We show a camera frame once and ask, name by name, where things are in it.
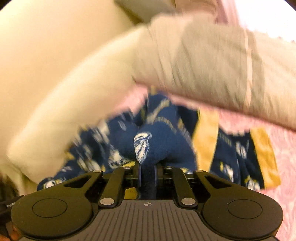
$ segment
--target pink bedsheet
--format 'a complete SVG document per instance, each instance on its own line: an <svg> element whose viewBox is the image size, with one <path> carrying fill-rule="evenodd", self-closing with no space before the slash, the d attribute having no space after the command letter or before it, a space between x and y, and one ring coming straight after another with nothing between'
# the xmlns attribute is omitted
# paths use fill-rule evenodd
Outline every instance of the pink bedsheet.
<svg viewBox="0 0 296 241"><path fill-rule="evenodd" d="M126 108L135 112L142 105L146 95L147 88L137 85L118 106L116 112L121 112ZM294 186L296 184L296 132L253 117L211 107L179 96L171 95L170 97L174 103L193 109L202 107L217 110L220 115L221 127L229 132L248 130L255 126L265 127L274 148L282 184L273 190L263 190L262 193L276 200L283 209L284 220L277 233L277 238L281 241L296 241L296 188Z"/></svg>

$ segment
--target pillow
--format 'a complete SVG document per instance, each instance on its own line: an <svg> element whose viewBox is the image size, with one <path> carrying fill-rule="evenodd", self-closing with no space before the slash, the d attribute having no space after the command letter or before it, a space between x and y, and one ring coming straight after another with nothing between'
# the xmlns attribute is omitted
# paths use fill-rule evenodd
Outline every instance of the pillow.
<svg viewBox="0 0 296 241"><path fill-rule="evenodd" d="M151 18L159 13L176 12L169 0L115 0L115 2L144 23L150 22Z"/></svg>
<svg viewBox="0 0 296 241"><path fill-rule="evenodd" d="M0 157L76 65L133 25L113 0L10 1L0 11Z"/></svg>
<svg viewBox="0 0 296 241"><path fill-rule="evenodd" d="M162 15L135 53L137 82L296 130L295 44L199 15Z"/></svg>
<svg viewBox="0 0 296 241"><path fill-rule="evenodd" d="M143 26L98 49L40 104L11 142L9 161L35 183L64 164L64 151L79 126L110 114L135 85L132 58Z"/></svg>
<svg viewBox="0 0 296 241"><path fill-rule="evenodd" d="M37 184L30 181L22 172L13 166L9 160L0 160L0 176L10 179L19 196L27 195L37 190Z"/></svg>

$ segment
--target patterned fabric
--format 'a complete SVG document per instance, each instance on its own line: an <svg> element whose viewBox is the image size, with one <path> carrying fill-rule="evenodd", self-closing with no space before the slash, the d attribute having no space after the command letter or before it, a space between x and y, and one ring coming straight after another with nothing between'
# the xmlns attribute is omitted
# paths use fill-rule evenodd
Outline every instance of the patterned fabric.
<svg viewBox="0 0 296 241"><path fill-rule="evenodd" d="M91 170L110 173L117 167L133 166L135 160L142 166L142 198L155 198L155 165L159 162L186 173L203 166L203 170L253 190L264 188L265 177L252 131L229 135L218 126L200 126L202 118L200 111L174 105L164 95L149 95L136 115L124 112L98 126L82 129L66 153L66 165L55 177L42 180L38 190ZM212 139L215 150L208 166L203 163L207 160L199 160L196 153L201 143L192 142L201 127L217 128ZM203 143L208 143L207 136L204 138Z"/></svg>
<svg viewBox="0 0 296 241"><path fill-rule="evenodd" d="M121 112L130 108L136 112L147 96L147 87L137 84L129 95L116 108ZM237 133L254 126L263 126L270 137L273 146L279 175L282 184L277 188L261 190L260 192L276 200L284 212L284 220L277 233L279 240L296 240L296 132L254 117L205 105L184 97L169 95L173 104L183 105L190 109L203 108L211 112L218 112L219 124L227 133Z"/></svg>

